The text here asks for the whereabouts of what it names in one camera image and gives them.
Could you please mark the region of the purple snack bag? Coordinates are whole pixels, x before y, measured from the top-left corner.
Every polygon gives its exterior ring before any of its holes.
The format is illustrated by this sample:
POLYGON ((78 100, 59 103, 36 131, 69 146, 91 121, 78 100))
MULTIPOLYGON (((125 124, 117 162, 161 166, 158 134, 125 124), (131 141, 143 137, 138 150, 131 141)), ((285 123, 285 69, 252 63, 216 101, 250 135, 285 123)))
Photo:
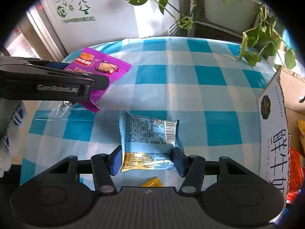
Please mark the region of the purple snack bag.
POLYGON ((125 61, 86 47, 81 51, 80 56, 68 64, 64 70, 109 78, 109 84, 106 85, 105 90, 102 90, 101 88, 92 90, 89 101, 79 102, 80 105, 91 112, 97 113, 100 110, 97 103, 106 92, 109 85, 122 78, 130 68, 131 65, 125 61))

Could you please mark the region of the orange yellow snack bag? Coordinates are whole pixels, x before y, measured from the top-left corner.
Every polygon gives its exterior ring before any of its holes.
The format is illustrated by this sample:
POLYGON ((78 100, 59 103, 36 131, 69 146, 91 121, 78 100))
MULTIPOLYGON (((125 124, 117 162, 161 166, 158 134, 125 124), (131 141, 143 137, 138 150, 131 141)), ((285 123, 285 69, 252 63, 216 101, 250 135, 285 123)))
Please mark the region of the orange yellow snack bag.
POLYGON ((163 187, 163 184, 161 180, 155 176, 142 184, 141 187, 163 187))

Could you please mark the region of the light blue snack packet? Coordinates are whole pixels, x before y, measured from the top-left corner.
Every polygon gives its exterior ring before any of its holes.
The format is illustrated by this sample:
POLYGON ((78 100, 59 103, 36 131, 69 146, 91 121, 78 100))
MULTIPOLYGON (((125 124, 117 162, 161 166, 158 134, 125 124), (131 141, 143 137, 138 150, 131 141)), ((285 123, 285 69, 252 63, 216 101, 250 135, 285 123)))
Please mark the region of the light blue snack packet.
POLYGON ((122 146, 121 171, 170 170, 171 151, 182 152, 179 138, 180 120, 170 121, 124 112, 119 118, 122 146))

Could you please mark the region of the red snack bag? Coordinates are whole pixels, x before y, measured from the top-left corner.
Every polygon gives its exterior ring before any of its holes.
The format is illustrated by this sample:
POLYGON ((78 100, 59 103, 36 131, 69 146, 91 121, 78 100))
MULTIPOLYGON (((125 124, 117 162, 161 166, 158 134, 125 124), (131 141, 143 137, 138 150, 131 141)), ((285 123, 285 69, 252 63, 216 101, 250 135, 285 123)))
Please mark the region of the red snack bag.
POLYGON ((287 192, 287 204, 292 204, 301 191, 304 182, 304 157, 294 148, 290 148, 290 169, 287 192))

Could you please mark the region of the white freezer with green print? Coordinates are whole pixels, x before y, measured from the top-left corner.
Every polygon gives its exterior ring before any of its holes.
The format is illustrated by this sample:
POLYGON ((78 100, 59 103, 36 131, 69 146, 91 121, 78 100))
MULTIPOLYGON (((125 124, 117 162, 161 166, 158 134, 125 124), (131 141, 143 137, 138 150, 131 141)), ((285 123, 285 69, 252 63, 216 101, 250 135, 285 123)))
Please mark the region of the white freezer with green print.
POLYGON ((152 0, 141 6, 125 0, 38 0, 26 15, 51 56, 61 61, 104 42, 168 36, 178 13, 169 6, 162 14, 152 0))

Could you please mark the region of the blue white checkered tablecloth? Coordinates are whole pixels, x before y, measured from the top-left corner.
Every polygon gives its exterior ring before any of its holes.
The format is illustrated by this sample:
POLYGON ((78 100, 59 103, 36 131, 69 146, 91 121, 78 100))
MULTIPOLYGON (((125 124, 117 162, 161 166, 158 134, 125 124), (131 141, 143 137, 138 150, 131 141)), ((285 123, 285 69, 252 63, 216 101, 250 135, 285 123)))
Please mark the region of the blue white checkered tablecloth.
POLYGON ((39 103, 25 144, 21 182, 69 155, 89 159, 120 143, 121 113, 178 120, 186 155, 216 161, 228 156, 259 172, 257 99, 274 71, 261 61, 238 60, 238 44, 161 37, 125 39, 94 49, 131 65, 92 113, 79 104, 39 103))

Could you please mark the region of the cardboard milk carton box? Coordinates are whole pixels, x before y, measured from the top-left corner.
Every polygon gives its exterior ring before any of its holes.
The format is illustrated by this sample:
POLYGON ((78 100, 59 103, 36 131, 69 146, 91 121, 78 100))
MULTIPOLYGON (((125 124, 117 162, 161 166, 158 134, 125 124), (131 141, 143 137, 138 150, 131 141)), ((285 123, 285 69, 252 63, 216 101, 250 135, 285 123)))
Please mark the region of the cardboard milk carton box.
POLYGON ((304 214, 304 182, 292 204, 287 204, 290 148, 304 157, 304 78, 280 67, 258 98, 261 127, 259 176, 275 188, 281 208, 269 220, 279 228, 293 212, 304 214))

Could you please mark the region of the white metal plant stand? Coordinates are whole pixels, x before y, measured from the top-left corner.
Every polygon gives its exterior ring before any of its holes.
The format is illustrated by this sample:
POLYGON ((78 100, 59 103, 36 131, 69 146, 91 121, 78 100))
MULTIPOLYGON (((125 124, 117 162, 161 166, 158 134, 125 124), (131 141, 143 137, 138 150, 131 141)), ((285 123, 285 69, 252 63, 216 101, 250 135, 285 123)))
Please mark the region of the white metal plant stand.
POLYGON ((186 31, 173 24, 169 36, 188 36, 241 42, 242 32, 258 23, 261 0, 197 0, 193 28, 186 31))

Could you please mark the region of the green pothos plant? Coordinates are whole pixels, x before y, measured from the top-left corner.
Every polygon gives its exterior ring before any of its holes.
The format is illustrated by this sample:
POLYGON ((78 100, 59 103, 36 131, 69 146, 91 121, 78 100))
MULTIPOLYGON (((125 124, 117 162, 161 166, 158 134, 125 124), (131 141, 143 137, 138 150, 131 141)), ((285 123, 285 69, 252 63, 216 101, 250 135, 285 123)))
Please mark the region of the green pothos plant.
POLYGON ((191 32, 195 24, 222 31, 241 41, 240 60, 255 66, 285 49, 281 66, 296 66, 296 48, 289 42, 278 16, 262 0, 124 0, 133 6, 155 2, 162 14, 170 15, 175 25, 191 32))

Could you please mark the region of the white plant pot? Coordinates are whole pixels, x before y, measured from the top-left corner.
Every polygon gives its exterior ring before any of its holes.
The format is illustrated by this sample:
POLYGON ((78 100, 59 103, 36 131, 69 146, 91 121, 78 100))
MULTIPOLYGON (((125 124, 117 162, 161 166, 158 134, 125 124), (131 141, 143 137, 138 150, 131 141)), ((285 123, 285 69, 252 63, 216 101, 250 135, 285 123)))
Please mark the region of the white plant pot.
POLYGON ((261 4, 261 0, 204 0, 204 14, 209 22, 241 33, 255 22, 261 4))

